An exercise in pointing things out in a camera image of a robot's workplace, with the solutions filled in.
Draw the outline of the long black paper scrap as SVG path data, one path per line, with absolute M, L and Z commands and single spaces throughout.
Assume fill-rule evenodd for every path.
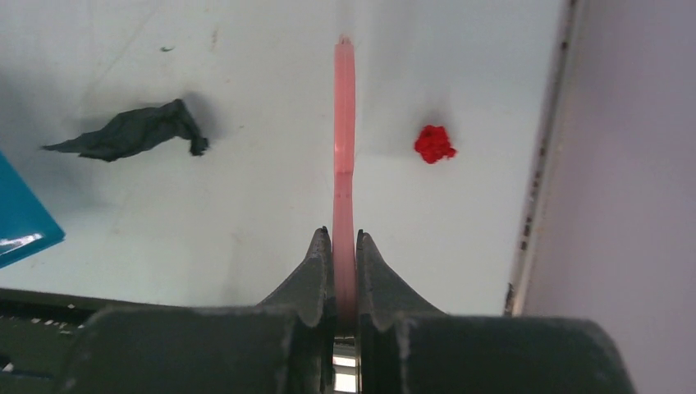
M 208 139 L 180 98 L 160 107 L 121 112 L 99 130 L 44 145 L 42 149 L 110 163 L 149 151 L 174 138 L 187 140 L 192 156 L 204 155 L 209 147 Z

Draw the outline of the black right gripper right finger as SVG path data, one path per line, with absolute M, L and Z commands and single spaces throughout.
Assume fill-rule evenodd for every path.
M 358 312 L 355 348 L 360 393 L 406 393 L 400 321 L 444 316 L 384 260 L 366 231 L 356 241 Z

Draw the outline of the blue plastic dustpan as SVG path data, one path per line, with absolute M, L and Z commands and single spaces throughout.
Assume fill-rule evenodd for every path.
M 1 266 L 46 250 L 65 232 L 14 167 L 1 156 Z

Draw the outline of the pink hand brush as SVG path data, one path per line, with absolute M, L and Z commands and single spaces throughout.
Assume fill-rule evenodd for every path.
M 355 48 L 342 35 L 334 47 L 334 154 L 332 260 L 337 335 L 355 334 L 357 274 L 353 214 L 355 168 Z

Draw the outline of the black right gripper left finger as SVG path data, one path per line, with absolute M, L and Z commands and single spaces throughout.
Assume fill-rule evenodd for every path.
M 326 227 L 303 261 L 259 306 L 286 318 L 281 342 L 284 393 L 327 393 L 333 384 L 333 265 Z

